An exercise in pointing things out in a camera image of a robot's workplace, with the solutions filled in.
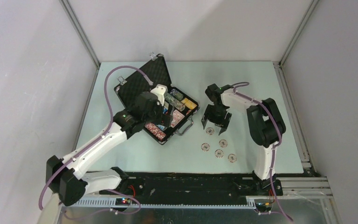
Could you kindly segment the green poker chip stack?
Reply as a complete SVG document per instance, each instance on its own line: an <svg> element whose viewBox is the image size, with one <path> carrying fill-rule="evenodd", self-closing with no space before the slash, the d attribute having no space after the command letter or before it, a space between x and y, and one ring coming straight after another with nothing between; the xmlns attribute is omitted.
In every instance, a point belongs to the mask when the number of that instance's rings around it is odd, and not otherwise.
<svg viewBox="0 0 358 224"><path fill-rule="evenodd" d="M182 112L185 109L185 105L177 100L174 96L169 93L164 94L165 101L175 107L178 111Z"/></svg>

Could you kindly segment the yellow poker chip stack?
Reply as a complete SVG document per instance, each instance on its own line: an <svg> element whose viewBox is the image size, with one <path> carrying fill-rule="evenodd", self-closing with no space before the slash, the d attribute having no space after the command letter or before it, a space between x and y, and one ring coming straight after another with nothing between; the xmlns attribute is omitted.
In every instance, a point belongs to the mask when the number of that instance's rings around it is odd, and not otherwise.
<svg viewBox="0 0 358 224"><path fill-rule="evenodd" d="M194 110L198 106L195 102L193 102L189 98L183 98L181 100L181 103L184 104L186 108L188 108L189 110Z"/></svg>

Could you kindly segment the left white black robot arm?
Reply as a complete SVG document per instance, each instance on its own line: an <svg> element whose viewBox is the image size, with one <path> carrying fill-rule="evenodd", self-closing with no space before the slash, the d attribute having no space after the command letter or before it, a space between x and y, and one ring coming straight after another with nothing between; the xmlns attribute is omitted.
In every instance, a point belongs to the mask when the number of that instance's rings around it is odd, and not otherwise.
<svg viewBox="0 0 358 224"><path fill-rule="evenodd" d="M82 147L62 158L52 156L46 163L46 185L58 195L61 203L71 206L84 195L112 189L124 194L129 188L125 173L113 167L88 174L89 168L110 150L143 130L149 123L170 124L171 118L164 114L167 93L162 87L140 93L124 110L112 115L108 125Z"/></svg>

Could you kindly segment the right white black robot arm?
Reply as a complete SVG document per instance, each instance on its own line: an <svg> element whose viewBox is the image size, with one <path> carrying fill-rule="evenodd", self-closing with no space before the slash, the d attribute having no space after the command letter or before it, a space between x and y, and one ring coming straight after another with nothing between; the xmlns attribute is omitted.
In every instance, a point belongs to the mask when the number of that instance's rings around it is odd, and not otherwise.
<svg viewBox="0 0 358 224"><path fill-rule="evenodd" d="M252 183L253 191L264 195L271 189L271 179L275 174L276 149L282 143L286 132L279 108L272 98L259 100L238 92L241 87L249 86L249 82L239 82L218 87L209 85L205 94L212 102L208 105L201 119L203 127L208 122L219 127L219 133L224 133L230 123L232 114L229 109L235 109L246 114L249 133L260 147L254 174L257 179Z"/></svg>

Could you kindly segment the red white chip row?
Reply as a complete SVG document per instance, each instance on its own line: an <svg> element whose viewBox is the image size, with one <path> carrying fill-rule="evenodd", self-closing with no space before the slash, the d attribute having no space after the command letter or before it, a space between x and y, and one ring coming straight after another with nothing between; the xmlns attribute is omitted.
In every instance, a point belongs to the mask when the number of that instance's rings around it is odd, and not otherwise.
<svg viewBox="0 0 358 224"><path fill-rule="evenodd" d="M166 137L166 134L153 123L147 123L145 128L150 131L159 141L162 141Z"/></svg>

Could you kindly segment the blue white chip stack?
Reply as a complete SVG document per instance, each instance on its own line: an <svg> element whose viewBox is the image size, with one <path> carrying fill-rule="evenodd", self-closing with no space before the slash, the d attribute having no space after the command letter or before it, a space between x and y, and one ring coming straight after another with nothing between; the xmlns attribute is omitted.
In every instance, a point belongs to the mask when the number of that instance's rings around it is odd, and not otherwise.
<svg viewBox="0 0 358 224"><path fill-rule="evenodd" d="M182 101L184 98L184 95L175 88L171 89L170 94L178 101Z"/></svg>

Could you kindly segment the white red chip stack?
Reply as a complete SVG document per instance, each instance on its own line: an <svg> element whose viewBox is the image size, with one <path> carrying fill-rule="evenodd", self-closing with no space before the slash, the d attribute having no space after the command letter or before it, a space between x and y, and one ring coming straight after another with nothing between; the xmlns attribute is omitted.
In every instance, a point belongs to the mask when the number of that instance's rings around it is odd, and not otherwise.
<svg viewBox="0 0 358 224"><path fill-rule="evenodd" d="M206 127L201 133L200 151L203 160L219 165L233 165L238 162L233 144L227 137L218 135L216 128Z"/></svg>

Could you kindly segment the red playing card deck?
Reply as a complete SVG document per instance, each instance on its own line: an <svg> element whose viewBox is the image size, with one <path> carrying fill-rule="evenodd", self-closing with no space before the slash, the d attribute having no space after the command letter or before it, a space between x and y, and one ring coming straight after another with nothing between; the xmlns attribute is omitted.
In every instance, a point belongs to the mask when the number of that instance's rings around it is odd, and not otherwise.
<svg viewBox="0 0 358 224"><path fill-rule="evenodd" d="M170 127L174 128L185 116L178 110L174 110L172 113L172 121Z"/></svg>

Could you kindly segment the black poker set case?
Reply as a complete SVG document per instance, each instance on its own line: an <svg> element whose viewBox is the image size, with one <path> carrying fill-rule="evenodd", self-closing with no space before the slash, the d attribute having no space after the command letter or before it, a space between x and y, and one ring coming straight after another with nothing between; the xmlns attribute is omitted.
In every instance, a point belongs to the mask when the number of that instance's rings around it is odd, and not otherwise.
<svg viewBox="0 0 358 224"><path fill-rule="evenodd" d="M115 92L124 107L129 109L138 95L145 91L151 91L151 89L156 87L158 84L165 85L168 88L167 93L170 93L173 88L177 89L184 95L184 98L189 98L198 105L197 108L192 110L192 112L187 116L186 112L189 109L185 107L184 111L181 112L185 117L174 128L155 124L166 134L166 137L162 141L159 141L150 131L148 131L145 128L145 125L143 126L143 130L145 130L146 133L148 133L159 144L163 145L174 135L183 136L193 126L194 121L192 116L200 108L199 103L195 99L172 83L163 54L153 56L151 60L146 62L140 68L140 71L135 71L127 78L121 80L120 84L115 87ZM163 106L164 110L177 110L166 101Z"/></svg>

